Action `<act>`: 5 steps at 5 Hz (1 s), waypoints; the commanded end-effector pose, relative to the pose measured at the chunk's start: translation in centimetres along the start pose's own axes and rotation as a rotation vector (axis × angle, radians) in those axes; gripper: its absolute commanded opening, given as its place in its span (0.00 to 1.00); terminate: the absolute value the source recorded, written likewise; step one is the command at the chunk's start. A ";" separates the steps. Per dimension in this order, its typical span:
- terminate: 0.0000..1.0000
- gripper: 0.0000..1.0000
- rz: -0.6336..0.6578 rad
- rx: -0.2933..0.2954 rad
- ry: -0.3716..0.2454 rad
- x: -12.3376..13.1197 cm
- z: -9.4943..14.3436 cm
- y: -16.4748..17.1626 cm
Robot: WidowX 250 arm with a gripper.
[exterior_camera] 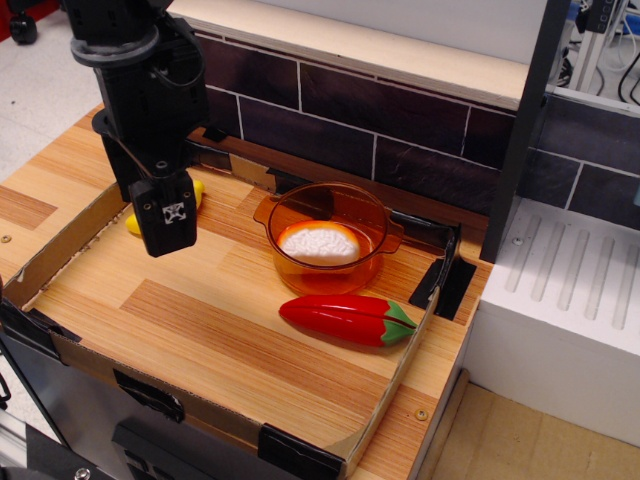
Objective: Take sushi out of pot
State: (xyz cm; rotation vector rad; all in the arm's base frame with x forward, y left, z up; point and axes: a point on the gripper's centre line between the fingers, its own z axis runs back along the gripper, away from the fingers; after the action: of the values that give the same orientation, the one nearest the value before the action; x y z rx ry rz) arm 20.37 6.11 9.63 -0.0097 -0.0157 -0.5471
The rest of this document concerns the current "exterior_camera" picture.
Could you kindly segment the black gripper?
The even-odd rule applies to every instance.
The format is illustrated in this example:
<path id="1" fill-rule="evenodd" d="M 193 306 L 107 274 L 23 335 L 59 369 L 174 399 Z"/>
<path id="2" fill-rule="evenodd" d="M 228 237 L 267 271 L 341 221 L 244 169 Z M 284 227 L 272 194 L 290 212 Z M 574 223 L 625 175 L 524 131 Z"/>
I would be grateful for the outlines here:
<path id="1" fill-rule="evenodd" d="M 132 184 L 130 199 L 152 257 L 196 243 L 193 180 L 180 170 L 187 164 L 186 137 L 209 118 L 205 61 L 193 29 L 166 15 L 156 32 L 148 58 L 94 70 L 104 110 L 93 121 L 119 186 Z"/>

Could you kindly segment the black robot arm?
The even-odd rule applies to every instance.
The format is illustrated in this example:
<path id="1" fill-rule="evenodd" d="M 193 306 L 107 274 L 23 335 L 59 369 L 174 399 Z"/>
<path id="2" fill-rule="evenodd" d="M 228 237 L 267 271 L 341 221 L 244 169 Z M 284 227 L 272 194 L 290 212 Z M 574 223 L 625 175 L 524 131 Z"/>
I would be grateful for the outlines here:
<path id="1" fill-rule="evenodd" d="M 166 1 L 67 1 L 74 59 L 97 78 L 92 120 L 146 251 L 195 244 L 188 136 L 209 119 L 205 60 L 189 24 Z"/>

